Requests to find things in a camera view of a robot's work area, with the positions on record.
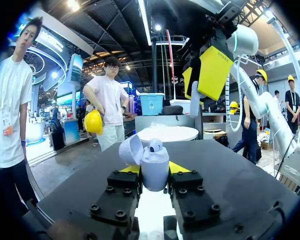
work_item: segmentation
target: black pants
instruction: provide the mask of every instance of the black pants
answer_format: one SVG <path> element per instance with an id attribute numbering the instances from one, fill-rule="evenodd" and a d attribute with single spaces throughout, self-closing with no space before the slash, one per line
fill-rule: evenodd
<path id="1" fill-rule="evenodd" d="M 38 203 L 28 179 L 25 160 L 8 168 L 0 168 L 0 191 L 10 211 L 17 218 L 28 211 L 27 207 L 21 202 L 18 192 L 25 203 L 30 199 L 33 199 L 34 204 Z"/>
<path id="2" fill-rule="evenodd" d="M 80 130 L 84 130 L 84 125 L 83 125 L 83 123 L 82 123 L 82 117 L 79 117 L 78 118 L 78 129 L 79 129 L 79 131 Z"/>
<path id="3" fill-rule="evenodd" d="M 298 119 L 296 119 L 294 122 L 292 122 L 291 119 L 288 119 L 288 125 L 289 128 L 291 129 L 291 132 L 293 134 L 296 134 L 298 130 Z"/>

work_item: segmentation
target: white round table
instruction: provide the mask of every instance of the white round table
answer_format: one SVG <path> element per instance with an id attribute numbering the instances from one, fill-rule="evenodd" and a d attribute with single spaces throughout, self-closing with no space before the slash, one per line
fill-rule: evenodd
<path id="1" fill-rule="evenodd" d="M 160 139 L 166 142 L 182 142 L 195 139 L 199 131 L 187 126 L 150 126 L 137 133 L 140 140 L 148 143 L 151 139 Z"/>

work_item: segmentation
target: hand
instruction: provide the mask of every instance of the hand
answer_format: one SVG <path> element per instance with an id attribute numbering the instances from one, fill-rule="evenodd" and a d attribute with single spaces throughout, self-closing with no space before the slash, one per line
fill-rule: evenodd
<path id="1" fill-rule="evenodd" d="M 297 117 L 298 117 L 298 116 L 295 115 L 295 116 L 292 118 L 291 122 L 294 123 L 294 122 L 297 120 Z"/>
<path id="2" fill-rule="evenodd" d="M 250 118 L 249 117 L 245 117 L 243 125 L 244 125 L 244 127 L 246 129 L 249 129 L 250 123 L 251 123 Z"/>

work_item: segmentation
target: white cable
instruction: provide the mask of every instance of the white cable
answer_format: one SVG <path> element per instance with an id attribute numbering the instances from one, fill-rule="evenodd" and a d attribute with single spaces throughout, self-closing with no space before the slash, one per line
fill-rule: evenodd
<path id="1" fill-rule="evenodd" d="M 164 65 L 164 52 L 163 52 L 162 45 L 161 45 L 161 58 L 162 58 L 163 93 L 164 93 L 164 100 L 166 100 L 165 65 Z"/>
<path id="2" fill-rule="evenodd" d="M 239 104 L 240 104 L 240 115 L 239 115 L 239 121 L 234 128 L 232 126 L 231 122 L 231 117 L 230 117 L 230 103 L 229 103 L 229 97 L 230 97 L 230 73 L 228 74 L 228 77 L 226 78 L 225 82 L 225 112 L 226 112 L 226 121 L 228 123 L 228 126 L 231 128 L 233 132 L 236 132 L 239 130 L 241 121 L 242 121 L 242 114 L 243 114 L 243 105 L 242 105 L 242 96 L 241 96 L 241 87 L 240 87 L 240 74 L 239 74 L 239 69 L 240 69 L 240 61 L 241 57 L 244 55 L 239 56 L 239 59 L 237 61 L 237 72 L 236 72 L 236 81 L 238 83 L 238 92 L 239 92 Z"/>

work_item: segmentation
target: display screen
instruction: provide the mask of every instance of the display screen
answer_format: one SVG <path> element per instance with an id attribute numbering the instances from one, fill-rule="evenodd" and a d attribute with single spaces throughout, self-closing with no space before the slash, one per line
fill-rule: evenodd
<path id="1" fill-rule="evenodd" d="M 75 105 L 78 106 L 79 103 L 80 103 L 80 92 L 77 91 L 75 93 Z M 56 99 L 56 104 L 58 106 L 72 106 L 72 93 L 65 96 L 58 97 Z"/>

